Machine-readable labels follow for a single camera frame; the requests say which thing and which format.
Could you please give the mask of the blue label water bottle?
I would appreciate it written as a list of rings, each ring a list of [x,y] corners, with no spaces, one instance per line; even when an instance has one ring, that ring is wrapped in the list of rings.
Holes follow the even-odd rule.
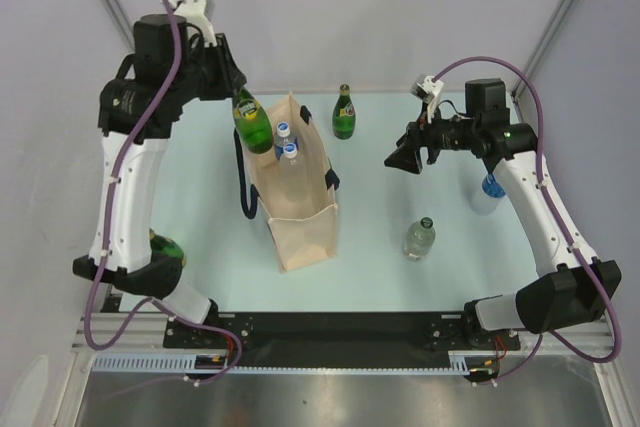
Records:
[[[274,133],[274,152],[277,161],[280,160],[284,152],[284,146],[288,143],[293,143],[296,147],[299,147],[298,137],[292,130],[291,124],[289,122],[279,122]]]

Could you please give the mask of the clear glass bottle green cap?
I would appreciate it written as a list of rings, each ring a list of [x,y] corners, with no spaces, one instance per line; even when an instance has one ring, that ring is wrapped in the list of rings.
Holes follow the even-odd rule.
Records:
[[[418,261],[431,250],[436,239],[434,222],[430,217],[415,221],[403,238],[402,252],[410,260]]]

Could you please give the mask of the clear unlabelled plastic water bottle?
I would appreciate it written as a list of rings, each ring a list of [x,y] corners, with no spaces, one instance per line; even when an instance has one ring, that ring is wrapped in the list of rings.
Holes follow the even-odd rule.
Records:
[[[305,156],[293,143],[284,146],[278,161],[282,189],[290,202],[303,203],[309,200],[308,171]]]

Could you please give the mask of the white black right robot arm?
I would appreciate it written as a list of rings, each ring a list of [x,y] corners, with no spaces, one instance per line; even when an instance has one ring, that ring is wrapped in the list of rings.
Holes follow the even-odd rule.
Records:
[[[442,81],[422,75],[411,92],[422,102],[384,161],[385,166],[419,174],[443,150],[471,152],[483,161],[505,191],[534,255],[537,279],[517,292],[470,301],[471,317],[461,323],[463,340],[484,348],[498,330],[541,334],[601,319],[606,300],[621,281],[613,260],[602,261],[568,216],[537,155],[538,138],[527,123],[514,123],[502,80],[478,79],[465,85],[464,115],[442,117]]]

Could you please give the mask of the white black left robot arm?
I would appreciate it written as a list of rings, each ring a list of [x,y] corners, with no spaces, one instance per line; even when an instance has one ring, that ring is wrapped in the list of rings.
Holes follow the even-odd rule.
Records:
[[[183,277],[181,263],[151,249],[154,191],[172,126],[188,102],[233,96],[246,78],[226,38],[202,14],[150,14],[133,27],[134,51],[99,96],[104,180],[99,226],[73,273],[158,301],[188,320],[197,345],[221,334],[217,304]]]

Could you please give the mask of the beige canvas tote bag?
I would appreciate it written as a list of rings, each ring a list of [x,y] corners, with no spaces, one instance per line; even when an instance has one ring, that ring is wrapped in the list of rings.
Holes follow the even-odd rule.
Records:
[[[306,105],[289,93],[265,113],[272,128],[289,125],[297,155],[280,146],[252,153],[235,134],[241,207],[248,219],[264,214],[280,270],[288,272],[336,255],[340,179]]]

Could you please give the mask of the green Perrier bottle back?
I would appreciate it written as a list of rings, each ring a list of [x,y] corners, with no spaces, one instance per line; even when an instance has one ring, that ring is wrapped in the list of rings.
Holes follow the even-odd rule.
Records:
[[[350,97],[350,86],[348,84],[342,84],[332,113],[334,136],[341,140],[349,139],[354,134],[355,123],[356,114]]]

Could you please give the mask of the blue label bottle right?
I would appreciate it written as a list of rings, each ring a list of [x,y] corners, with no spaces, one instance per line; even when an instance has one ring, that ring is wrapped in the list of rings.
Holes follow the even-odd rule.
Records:
[[[472,210],[478,215],[489,215],[494,212],[506,192],[493,174],[487,174],[470,199]]]

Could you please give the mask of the aluminium corner post right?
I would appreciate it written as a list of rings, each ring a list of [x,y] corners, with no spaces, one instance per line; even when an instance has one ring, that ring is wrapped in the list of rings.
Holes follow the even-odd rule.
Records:
[[[535,44],[523,68],[524,74],[532,80],[547,56],[551,46],[559,34],[564,22],[578,0],[559,0],[549,18],[542,34]]]

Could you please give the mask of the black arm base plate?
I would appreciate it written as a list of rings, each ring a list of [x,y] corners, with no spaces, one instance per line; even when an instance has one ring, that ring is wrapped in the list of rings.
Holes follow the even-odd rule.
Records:
[[[446,352],[520,349],[517,335],[481,331],[461,312],[235,312],[219,326],[253,366],[414,367]]]

